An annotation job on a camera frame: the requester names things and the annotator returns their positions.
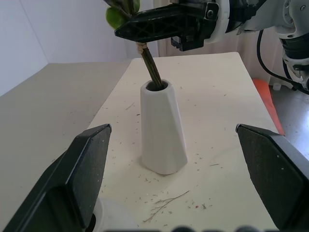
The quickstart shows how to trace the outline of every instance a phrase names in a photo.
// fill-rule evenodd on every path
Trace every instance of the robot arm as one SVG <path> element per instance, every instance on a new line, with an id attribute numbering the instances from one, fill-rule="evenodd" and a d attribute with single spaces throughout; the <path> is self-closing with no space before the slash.
<path id="1" fill-rule="evenodd" d="M 115 35 L 147 43 L 171 38 L 181 51 L 238 34 L 275 27 L 283 45 L 283 59 L 292 77 L 309 89 L 308 0 L 170 0 L 165 7 L 139 12 Z"/>

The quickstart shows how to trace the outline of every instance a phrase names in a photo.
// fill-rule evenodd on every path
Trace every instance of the vase opening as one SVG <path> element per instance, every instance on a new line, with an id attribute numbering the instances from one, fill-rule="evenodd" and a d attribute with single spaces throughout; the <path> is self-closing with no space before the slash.
<path id="1" fill-rule="evenodd" d="M 169 86 L 169 84 L 168 84 L 167 82 L 165 82 L 165 81 L 162 81 L 162 83 L 163 83 L 163 89 L 166 89 L 166 88 Z M 149 91 L 154 91 L 154 92 L 157 92 L 157 91 L 158 91 L 158 90 L 156 89 L 156 86 L 155 86 L 155 84 L 154 84 L 153 81 L 150 82 L 150 83 L 146 86 L 146 89 L 149 90 Z"/>

